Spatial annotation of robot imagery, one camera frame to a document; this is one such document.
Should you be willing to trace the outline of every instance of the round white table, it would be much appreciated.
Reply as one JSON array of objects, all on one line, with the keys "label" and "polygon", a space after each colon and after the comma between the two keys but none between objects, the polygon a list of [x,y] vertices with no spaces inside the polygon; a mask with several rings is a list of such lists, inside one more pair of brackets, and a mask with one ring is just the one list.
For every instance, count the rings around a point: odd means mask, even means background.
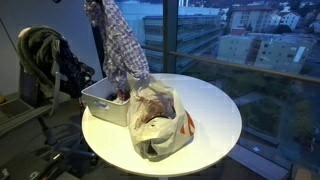
[{"label": "round white table", "polygon": [[193,141],[162,161],[150,162],[135,152],[127,127],[98,119],[86,108],[82,131],[91,149],[119,169],[160,179],[204,170],[227,155],[236,144],[242,126],[239,110],[230,97],[212,84],[193,77],[153,75],[179,93],[194,121]]}]

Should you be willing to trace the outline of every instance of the white plastic bag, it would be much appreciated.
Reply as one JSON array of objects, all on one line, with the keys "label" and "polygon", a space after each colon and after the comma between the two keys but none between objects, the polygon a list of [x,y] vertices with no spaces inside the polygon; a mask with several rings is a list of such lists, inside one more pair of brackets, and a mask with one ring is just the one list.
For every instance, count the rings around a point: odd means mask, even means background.
[{"label": "white plastic bag", "polygon": [[[193,138],[195,132],[193,121],[173,88],[151,76],[148,83],[136,84],[130,96],[128,109],[130,135],[135,151],[143,158],[154,161],[164,159]],[[152,108],[141,108],[142,101],[150,100],[155,100],[157,103],[161,101],[165,112],[156,114],[155,117],[143,114],[145,112],[141,111]],[[147,117],[147,121],[140,122],[141,115]]]}]

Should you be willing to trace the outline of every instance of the plaid shirt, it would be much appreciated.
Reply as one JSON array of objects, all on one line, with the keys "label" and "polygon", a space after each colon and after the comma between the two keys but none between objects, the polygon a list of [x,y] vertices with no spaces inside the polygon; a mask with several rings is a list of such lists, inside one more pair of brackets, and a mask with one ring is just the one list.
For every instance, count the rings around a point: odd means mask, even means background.
[{"label": "plaid shirt", "polygon": [[138,80],[148,79],[149,66],[145,54],[114,1],[84,1],[90,23],[93,27],[99,26],[105,55],[103,70],[115,90],[125,89],[127,73]]}]

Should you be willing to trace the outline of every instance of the red logo on bag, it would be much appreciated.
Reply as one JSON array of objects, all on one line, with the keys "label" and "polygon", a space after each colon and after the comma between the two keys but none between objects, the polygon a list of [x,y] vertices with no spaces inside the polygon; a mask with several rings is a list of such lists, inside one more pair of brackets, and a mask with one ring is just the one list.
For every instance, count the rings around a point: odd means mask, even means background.
[{"label": "red logo on bag", "polygon": [[[193,136],[194,134],[194,124],[193,124],[193,121],[189,115],[189,113],[186,111],[186,114],[187,114],[187,119],[188,119],[188,129],[189,129],[189,134],[190,136]],[[185,134],[185,129],[184,129],[184,125],[181,127],[180,129],[180,133],[181,134]]]}]

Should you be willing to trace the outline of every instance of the floor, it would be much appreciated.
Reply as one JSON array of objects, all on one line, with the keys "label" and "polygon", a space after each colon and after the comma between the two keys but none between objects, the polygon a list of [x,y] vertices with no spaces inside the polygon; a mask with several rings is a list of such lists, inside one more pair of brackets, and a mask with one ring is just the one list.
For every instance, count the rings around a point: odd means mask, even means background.
[{"label": "floor", "polygon": [[[71,100],[60,106],[60,110],[52,117],[45,119],[45,122],[49,127],[53,128],[53,132],[60,136],[70,135],[77,132],[76,128],[71,126],[65,126],[63,124],[74,123],[79,124],[81,122],[80,106],[78,100]],[[31,121],[10,134],[0,138],[0,166],[17,155],[28,152],[37,156],[43,155],[43,151],[46,150],[44,144],[45,139],[41,133],[41,126],[37,120]],[[85,142],[81,144],[80,148],[86,150]],[[115,167],[112,167],[108,163],[98,160],[96,165],[90,164],[90,159],[86,156],[72,154],[68,157],[68,162],[71,164],[70,174],[83,180],[90,179],[117,179],[117,180],[148,180],[156,179],[149,177],[141,177],[133,174],[128,174]],[[259,176],[255,172],[249,170],[238,162],[234,161],[230,157],[225,157],[216,165],[205,169],[201,172],[191,174],[188,176],[170,178],[173,180],[262,180],[263,177]]]}]

